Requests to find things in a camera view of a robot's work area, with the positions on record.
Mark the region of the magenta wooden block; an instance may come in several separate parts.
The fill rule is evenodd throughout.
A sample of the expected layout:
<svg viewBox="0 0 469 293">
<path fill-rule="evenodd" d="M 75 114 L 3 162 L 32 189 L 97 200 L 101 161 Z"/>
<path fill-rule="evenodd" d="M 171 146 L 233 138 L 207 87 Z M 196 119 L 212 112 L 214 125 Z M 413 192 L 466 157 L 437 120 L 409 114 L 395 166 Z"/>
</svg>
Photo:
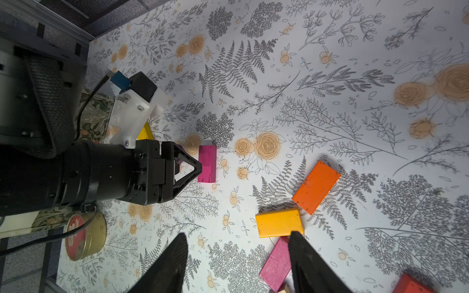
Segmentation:
<svg viewBox="0 0 469 293">
<path fill-rule="evenodd" d="M 216 182 L 216 158 L 217 147 L 214 145 L 199 146 L 199 162 L 202 164 L 202 172 L 198 176 L 199 183 Z"/>
</svg>

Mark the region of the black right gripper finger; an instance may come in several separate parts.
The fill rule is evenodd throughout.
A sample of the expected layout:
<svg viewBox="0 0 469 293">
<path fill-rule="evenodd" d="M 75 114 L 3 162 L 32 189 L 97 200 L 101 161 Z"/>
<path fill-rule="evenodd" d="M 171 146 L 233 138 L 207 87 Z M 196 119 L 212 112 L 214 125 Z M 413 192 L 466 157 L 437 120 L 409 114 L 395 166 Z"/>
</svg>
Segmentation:
<svg viewBox="0 0 469 293">
<path fill-rule="evenodd" d="M 352 293 L 298 231 L 291 233 L 288 251 L 297 293 Z"/>
</svg>

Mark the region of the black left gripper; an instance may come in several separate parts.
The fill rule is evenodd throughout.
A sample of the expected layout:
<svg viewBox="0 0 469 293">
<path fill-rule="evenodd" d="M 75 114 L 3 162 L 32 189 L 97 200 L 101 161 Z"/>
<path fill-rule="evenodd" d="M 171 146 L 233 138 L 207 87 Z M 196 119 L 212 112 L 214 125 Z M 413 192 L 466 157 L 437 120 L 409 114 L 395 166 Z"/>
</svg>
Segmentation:
<svg viewBox="0 0 469 293">
<path fill-rule="evenodd" d="M 61 156 L 54 202 L 83 205 L 117 199 L 151 205 L 175 199 L 201 174 L 202 164 L 174 142 L 138 140 L 134 149 L 78 143 Z M 180 233 L 128 292 L 181 293 L 187 261 L 188 242 Z"/>
</svg>

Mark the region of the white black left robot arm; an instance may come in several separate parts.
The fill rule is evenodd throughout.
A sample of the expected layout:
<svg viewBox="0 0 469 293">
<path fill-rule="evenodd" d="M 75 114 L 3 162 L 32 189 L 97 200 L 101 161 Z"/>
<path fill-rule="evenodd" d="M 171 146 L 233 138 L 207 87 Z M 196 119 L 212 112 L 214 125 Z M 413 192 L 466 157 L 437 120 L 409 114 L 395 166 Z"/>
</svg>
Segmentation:
<svg viewBox="0 0 469 293">
<path fill-rule="evenodd" d="M 140 140 L 166 94 L 143 72 L 106 73 L 119 94 L 108 144 L 78 140 L 86 65 L 44 39 L 1 25 L 1 215 L 101 200 L 173 200 L 202 173 L 174 142 Z"/>
</svg>

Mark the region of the orange wooden block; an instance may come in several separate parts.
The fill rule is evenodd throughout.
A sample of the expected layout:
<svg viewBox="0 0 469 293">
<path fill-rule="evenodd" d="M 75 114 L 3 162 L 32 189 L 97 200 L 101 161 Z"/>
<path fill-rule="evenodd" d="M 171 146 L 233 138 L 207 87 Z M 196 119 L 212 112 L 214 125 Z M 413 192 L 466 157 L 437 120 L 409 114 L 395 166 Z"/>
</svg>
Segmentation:
<svg viewBox="0 0 469 293">
<path fill-rule="evenodd" d="M 307 214 L 313 215 L 340 177 L 340 173 L 318 161 L 292 200 Z"/>
</svg>

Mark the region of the yellow wooden block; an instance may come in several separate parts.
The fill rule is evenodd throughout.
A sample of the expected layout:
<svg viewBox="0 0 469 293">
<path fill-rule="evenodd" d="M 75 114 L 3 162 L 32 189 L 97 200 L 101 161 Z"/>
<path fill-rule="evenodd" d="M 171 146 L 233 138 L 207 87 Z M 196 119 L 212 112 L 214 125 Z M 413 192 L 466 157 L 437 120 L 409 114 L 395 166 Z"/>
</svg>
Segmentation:
<svg viewBox="0 0 469 293">
<path fill-rule="evenodd" d="M 137 140 L 154 140 L 154 139 L 155 138 L 151 131 L 150 125 L 148 122 L 146 122 L 140 134 L 138 135 Z"/>
</svg>

